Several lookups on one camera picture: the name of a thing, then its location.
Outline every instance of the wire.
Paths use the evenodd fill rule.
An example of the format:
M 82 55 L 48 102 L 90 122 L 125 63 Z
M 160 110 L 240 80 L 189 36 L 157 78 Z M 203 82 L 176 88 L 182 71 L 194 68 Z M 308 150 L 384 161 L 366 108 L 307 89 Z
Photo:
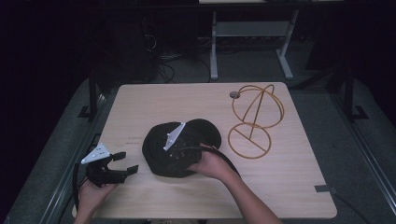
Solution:
M 213 153 L 215 155 L 218 155 L 219 157 L 221 157 L 224 161 L 227 162 L 227 164 L 239 175 L 238 170 L 236 169 L 236 167 L 233 165 L 233 163 L 230 161 L 230 159 L 228 159 L 222 152 L 220 152 L 217 148 L 215 147 L 182 147 L 182 148 L 177 148 L 175 149 L 172 153 L 178 152 L 178 151 L 184 151 L 184 150 L 197 150 L 197 151 L 207 151 L 210 153 Z
M 203 37 L 202 39 L 206 40 L 206 42 L 204 44 L 202 44 L 202 45 L 199 45 L 198 46 L 198 50 L 199 49 L 204 49 L 206 47 L 210 47 L 210 44 L 212 43 L 212 38 L 210 38 L 210 37 Z
M 154 43 L 152 44 L 153 46 L 150 49 L 147 49 L 149 52 L 152 52 L 155 49 L 155 47 L 157 47 L 157 38 L 155 38 L 154 35 L 145 35 L 145 37 L 150 37 L 154 41 Z
M 240 51 L 243 51 L 242 46 L 233 43 L 232 37 L 219 37 L 216 38 L 216 53 L 217 54 L 235 54 Z M 210 39 L 207 43 L 204 43 L 201 46 L 198 46 L 197 51 L 199 53 L 208 53 L 211 51 L 212 40 Z
M 173 82 L 173 78 L 175 77 L 175 69 L 173 67 L 169 66 L 168 64 L 164 64 L 164 63 L 160 63 L 158 65 L 159 65 L 158 72 L 159 72 L 160 76 L 165 80 L 165 83 Z M 171 70 L 172 74 L 170 77 L 167 75 L 165 67 L 167 67 Z
M 358 214 L 358 216 L 361 217 L 361 219 L 364 220 L 364 222 L 366 224 L 371 224 L 370 221 L 360 212 L 358 211 L 358 209 L 356 209 L 351 203 L 349 203 L 347 200 L 345 200 L 344 198 L 341 197 L 341 195 L 339 195 L 338 193 L 334 193 L 333 194 L 337 199 L 339 199 L 341 202 L 343 202 L 344 204 L 346 204 L 350 209 L 352 209 L 356 214 Z
M 79 162 L 90 153 L 90 148 L 92 147 L 96 147 L 97 143 L 95 143 L 95 139 L 100 136 L 100 133 L 96 133 L 91 142 L 90 145 L 87 147 L 87 150 L 85 151 L 85 154 L 82 155 L 80 158 L 78 158 L 77 162 L 75 163 L 74 166 L 74 170 L 73 170 L 73 179 L 72 179 L 72 194 L 70 195 L 70 197 L 67 200 L 67 203 L 64 205 L 64 209 L 62 210 L 62 213 L 60 214 L 59 218 L 58 218 L 58 223 L 61 223 L 62 218 L 64 216 L 64 213 L 67 209 L 67 206 L 70 204 L 70 201 L 72 200 L 72 198 L 75 199 L 75 205 L 76 205 L 76 209 L 78 209 L 78 191 L 79 188 L 85 183 L 85 181 L 88 180 L 88 178 L 86 178 L 85 176 L 79 181 L 79 184 L 77 184 L 78 182 L 78 167 L 79 167 Z
M 166 67 L 172 69 L 172 76 L 171 76 L 171 78 L 169 78 L 169 77 L 166 75 L 166 72 L 165 72 L 164 69 L 163 69 L 162 71 L 159 70 L 160 75 L 165 79 L 165 83 L 168 83 L 168 82 L 170 82 L 170 81 L 173 81 L 173 78 L 175 77 L 175 69 L 173 69 L 170 65 L 167 65 L 166 63 L 170 63 L 170 62 L 172 62 L 172 61 L 175 61 L 175 60 L 182 60 L 182 59 L 184 59 L 184 60 L 193 60 L 193 61 L 202 63 L 202 64 L 205 66 L 206 71 L 207 71 L 207 73 L 208 73 L 208 80 L 207 80 L 207 83 L 209 83 L 209 82 L 211 81 L 210 67 L 209 67 L 209 65 L 207 65 L 207 63 L 204 62 L 204 60 L 201 60 L 201 59 L 192 59 L 192 58 L 187 57 L 187 56 L 184 56 L 184 55 L 182 55 L 182 54 L 175 54 L 175 55 L 169 55 L 169 56 L 162 56 L 161 58 L 162 58 L 162 60 L 161 60 L 161 62 L 159 63 L 159 65 L 164 65 L 164 66 L 166 66 Z
M 242 117 L 242 118 L 238 116 L 238 114 L 236 113 L 236 110 L 235 110 L 235 106 L 234 106 L 234 101 L 235 101 L 235 99 L 237 99 L 237 98 L 239 98 L 239 97 L 234 97 L 234 98 L 233 98 L 233 104 L 232 104 L 233 113 L 236 115 L 236 117 L 237 117 L 239 120 L 241 120 L 242 123 L 236 124 L 235 126 L 233 126 L 233 127 L 231 128 L 231 130 L 230 130 L 229 133 L 228 133 L 228 143 L 229 143 L 229 145 L 230 145 L 230 148 L 233 150 L 233 152 L 235 152 L 238 156 L 240 156 L 240 157 L 242 157 L 242 158 L 245 158 L 245 159 L 258 159 L 258 158 L 261 158 L 261 157 L 265 156 L 265 155 L 269 152 L 269 150 L 270 150 L 270 148 L 271 148 L 271 145 L 272 145 L 271 135 L 266 131 L 266 129 L 272 128 L 272 127 L 276 126 L 277 124 L 280 123 L 280 121 L 283 120 L 283 118 L 284 118 L 284 116 L 285 116 L 285 107 L 283 106 L 282 102 L 274 95 L 275 86 L 272 85 L 272 84 L 266 86 L 265 88 L 261 88 L 261 87 L 254 86 L 254 85 L 246 85 L 246 86 L 242 87 L 242 88 L 239 90 L 239 92 L 237 93 L 237 96 L 240 96 L 243 92 L 246 92 L 246 91 L 259 91 L 259 93 L 258 93 L 258 94 L 256 95 L 256 97 L 253 99 L 253 101 L 251 102 L 251 104 L 250 104 L 249 107 L 247 108 L 244 117 Z M 275 101 L 275 103 L 276 103 L 276 105 L 277 105 L 277 107 L 278 107 L 278 109 L 279 109 L 280 117 L 279 117 L 279 120 L 276 121 L 274 124 L 271 124 L 271 125 L 268 125 L 268 126 L 261 126 L 261 125 L 257 124 L 257 117 L 258 117 L 258 115 L 259 115 L 259 110 L 260 110 L 260 108 L 261 108 L 261 106 L 262 106 L 262 99 L 263 99 L 263 96 L 264 96 L 265 93 L 268 94 L 269 96 L 271 96 L 271 98 Z M 246 119 L 246 117 L 247 117 L 247 115 L 248 115 L 248 112 L 249 112 L 250 108 L 254 105 L 254 103 L 256 103 L 256 101 L 259 99 L 259 97 L 260 97 L 260 101 L 259 101 L 259 105 L 258 105 L 258 107 L 257 107 L 256 114 L 255 114 L 255 117 L 254 117 L 253 122 L 247 122 L 247 121 L 245 121 L 245 119 Z M 239 127 L 239 126 L 241 126 L 241 125 L 248 125 L 248 126 L 251 128 L 251 131 L 250 131 L 250 135 L 249 135 L 249 136 L 244 135 L 243 133 L 241 133 L 239 130 L 236 129 L 237 127 Z M 268 148 L 263 148 L 262 146 L 260 146 L 259 144 L 257 144 L 256 142 L 254 142 L 254 141 L 251 139 L 251 137 L 252 137 L 252 135 L 253 135 L 253 130 L 254 130 L 254 129 L 261 129 L 261 130 L 263 130 L 264 133 L 267 135 L 267 137 L 268 137 Z M 242 135 L 243 137 L 245 137 L 248 141 L 250 141 L 250 142 L 251 142 L 252 144 L 254 144 L 256 147 L 258 147 L 259 149 L 261 149 L 261 150 L 263 151 L 263 153 L 260 154 L 259 156 L 246 156 L 246 155 L 244 155 L 244 154 L 238 152 L 238 151 L 233 147 L 233 144 L 232 144 L 232 141 L 231 141 L 231 133 L 232 133 L 233 131 L 236 131 L 236 132 L 238 132 L 239 134 L 241 134 L 241 135 Z

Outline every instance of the black clamp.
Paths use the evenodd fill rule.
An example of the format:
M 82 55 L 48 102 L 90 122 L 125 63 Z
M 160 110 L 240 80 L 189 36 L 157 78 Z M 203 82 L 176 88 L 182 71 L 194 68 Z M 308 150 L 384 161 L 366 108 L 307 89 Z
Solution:
M 87 165 L 86 176 L 97 187 L 101 188 L 103 184 L 120 184 L 124 183 L 129 175 L 137 173 L 139 165 L 129 167 L 126 171 L 110 170 L 107 165 L 111 161 L 124 159 L 126 152 L 110 154 L 109 157 L 99 161 L 92 161 Z

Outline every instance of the wire frame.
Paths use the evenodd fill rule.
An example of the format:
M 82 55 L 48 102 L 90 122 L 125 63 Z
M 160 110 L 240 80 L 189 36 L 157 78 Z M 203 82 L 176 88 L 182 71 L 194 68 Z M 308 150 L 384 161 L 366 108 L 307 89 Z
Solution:
M 254 91 L 256 91 L 257 94 L 255 95 L 254 99 L 252 100 L 252 102 L 248 106 L 245 114 L 243 116 L 239 116 L 238 113 L 235 110 L 235 105 L 234 105 L 235 100 L 239 99 L 239 96 L 241 96 L 242 93 L 244 93 L 244 92 L 254 92 Z M 275 127 L 277 124 L 280 123 L 280 121 L 282 121 L 282 119 L 285 116 L 285 108 L 284 108 L 282 102 L 274 95 L 274 91 L 275 91 L 275 86 L 272 85 L 272 84 L 266 86 L 265 88 L 261 88 L 261 87 L 254 86 L 254 85 L 246 85 L 246 86 L 242 87 L 238 91 L 238 93 L 235 95 L 235 97 L 233 97 L 233 113 L 236 115 L 236 117 L 239 120 L 241 120 L 241 123 L 238 123 L 238 124 L 236 124 L 235 126 L 233 126 L 231 128 L 230 132 L 228 133 L 228 143 L 229 143 L 231 149 L 238 156 L 246 158 L 246 159 L 258 159 L 258 158 L 261 158 L 261 157 L 265 156 L 269 152 L 269 150 L 271 149 L 272 139 L 271 139 L 271 135 L 268 133 L 267 129 Z M 270 123 L 270 124 L 265 125 L 265 126 L 258 124 L 258 116 L 259 116 L 261 108 L 262 108 L 262 101 L 264 99 L 264 95 L 269 95 L 270 98 L 276 103 L 277 108 L 279 110 L 279 119 L 277 119 L 274 123 Z M 258 104 L 258 106 L 257 106 L 257 109 L 256 109 L 255 114 L 254 114 L 254 119 L 253 119 L 253 121 L 248 121 L 248 114 L 249 114 L 250 110 L 252 109 L 252 107 L 255 104 Z M 244 127 L 244 126 L 248 127 L 249 134 L 245 134 L 245 133 L 240 131 L 240 128 Z M 262 135 L 267 137 L 267 139 L 268 139 L 267 146 L 263 146 L 262 143 L 258 143 L 257 141 L 254 140 L 253 132 L 255 132 L 255 131 L 256 132 L 260 131 L 262 133 Z M 232 140 L 231 140 L 232 133 L 240 134 L 245 139 L 247 139 L 251 144 L 253 144 L 255 147 L 260 149 L 262 151 L 262 153 L 259 154 L 258 156 L 247 156 L 247 155 L 244 155 L 243 153 L 240 152 L 240 150 L 237 150 L 233 146 Z

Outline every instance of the table leg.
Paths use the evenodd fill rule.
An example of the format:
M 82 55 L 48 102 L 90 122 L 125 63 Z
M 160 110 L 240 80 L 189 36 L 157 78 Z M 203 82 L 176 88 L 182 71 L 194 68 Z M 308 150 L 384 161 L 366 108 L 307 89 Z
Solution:
M 283 73 L 285 74 L 286 79 L 293 79 L 293 73 L 291 72 L 291 70 L 289 68 L 289 64 L 288 64 L 288 61 L 286 60 L 285 56 L 286 56 L 286 50 L 288 49 L 288 46 L 289 46 L 291 35 L 293 34 L 294 25 L 297 20 L 298 12 L 299 12 L 299 10 L 293 11 L 293 14 L 292 14 L 290 22 L 289 22 L 288 30 L 286 32 L 285 43 L 283 44 L 282 49 L 276 50 L 277 58 L 279 59 L 280 65 L 282 66 L 282 70 L 283 70 Z
M 218 59 L 216 57 L 216 12 L 213 12 L 212 21 L 212 51 L 210 52 L 210 78 L 217 80 L 218 75 Z

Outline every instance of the white metal frame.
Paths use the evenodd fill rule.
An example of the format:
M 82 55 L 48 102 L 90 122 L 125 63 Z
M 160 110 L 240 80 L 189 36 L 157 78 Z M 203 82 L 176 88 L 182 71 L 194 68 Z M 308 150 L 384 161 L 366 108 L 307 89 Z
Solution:
M 212 50 L 210 52 L 210 77 L 212 80 L 219 78 L 218 59 L 216 56 L 217 36 L 285 36 L 285 42 L 281 49 L 276 50 L 283 73 L 287 79 L 293 79 L 286 51 L 289 46 L 294 25 L 299 10 L 294 10 L 290 21 L 217 21 L 217 13 L 213 12 L 212 21 Z

